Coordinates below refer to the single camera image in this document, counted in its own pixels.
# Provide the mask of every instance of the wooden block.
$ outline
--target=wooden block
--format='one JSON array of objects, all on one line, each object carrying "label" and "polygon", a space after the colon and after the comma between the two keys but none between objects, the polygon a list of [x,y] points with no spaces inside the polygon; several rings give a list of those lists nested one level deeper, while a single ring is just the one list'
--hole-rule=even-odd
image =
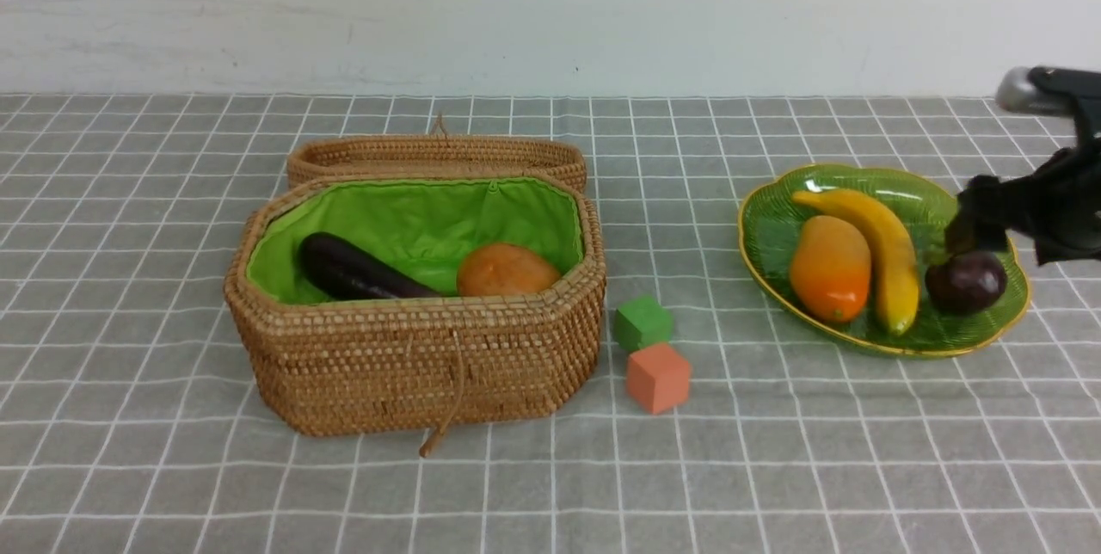
[{"label": "wooden block", "polygon": [[615,309],[612,338],[629,352],[673,339],[673,314],[651,295],[637,296]]},{"label": "wooden block", "polygon": [[666,343],[645,347],[628,358],[626,392],[651,414],[688,401],[690,387],[691,362]]}]

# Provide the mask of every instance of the leaf-shaped plate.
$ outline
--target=leaf-shaped plate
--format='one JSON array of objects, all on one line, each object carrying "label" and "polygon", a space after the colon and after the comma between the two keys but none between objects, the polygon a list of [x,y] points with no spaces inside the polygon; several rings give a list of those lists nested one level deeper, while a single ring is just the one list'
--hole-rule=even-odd
[{"label": "leaf-shaped plate", "polygon": [[[917,319],[905,335],[893,337],[873,314],[874,291],[857,319],[844,326],[818,322],[806,313],[787,279],[803,221],[815,211],[792,203],[796,191],[852,188],[889,206],[909,230],[918,252],[922,302]],[[1011,243],[1000,254],[1009,283],[994,306],[972,316],[942,315],[933,308],[924,286],[922,252],[936,241],[956,216],[956,198],[927,178],[905,171],[811,163],[760,186],[742,203],[738,216],[739,250],[753,279],[784,308],[843,344],[865,352],[909,358],[949,358],[981,349],[1024,317],[1032,296],[1028,279]]]}]

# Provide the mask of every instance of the yellow banana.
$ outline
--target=yellow banana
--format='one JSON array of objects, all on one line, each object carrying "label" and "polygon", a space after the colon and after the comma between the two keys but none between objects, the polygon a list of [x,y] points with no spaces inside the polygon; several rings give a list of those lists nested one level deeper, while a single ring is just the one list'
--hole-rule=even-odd
[{"label": "yellow banana", "polygon": [[877,198],[849,188],[797,191],[792,202],[849,221],[864,233],[875,272],[875,318],[894,336],[909,330],[917,318],[922,280],[914,242],[896,214]]}]

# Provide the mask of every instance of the green fabric lining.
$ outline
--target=green fabric lining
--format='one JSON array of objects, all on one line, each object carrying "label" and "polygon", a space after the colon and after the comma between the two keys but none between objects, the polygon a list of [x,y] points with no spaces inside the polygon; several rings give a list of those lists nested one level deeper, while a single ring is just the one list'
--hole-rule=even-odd
[{"label": "green fabric lining", "polygon": [[492,241],[526,247],[563,274],[584,257],[577,202],[538,178],[364,181],[330,186],[272,221],[246,275],[283,304],[329,302],[298,268],[298,245],[317,231],[448,296],[465,257]]}]

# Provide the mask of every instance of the grid pattern tablecloth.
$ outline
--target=grid pattern tablecloth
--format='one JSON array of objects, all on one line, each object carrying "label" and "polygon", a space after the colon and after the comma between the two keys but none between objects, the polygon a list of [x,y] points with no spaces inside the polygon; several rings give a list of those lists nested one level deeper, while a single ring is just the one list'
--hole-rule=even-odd
[{"label": "grid pattern tablecloth", "polygon": [[[645,416],[608,347],[554,419],[298,437],[221,278],[314,135],[554,135],[589,159],[609,309],[657,294],[693,398]],[[0,543],[39,553],[1101,552],[1101,264],[1028,271],[1004,341],[857,356],[778,309],[740,198],[810,161],[951,191],[1068,123],[983,100],[0,96]],[[1031,258],[1031,252],[1025,251]]]}]

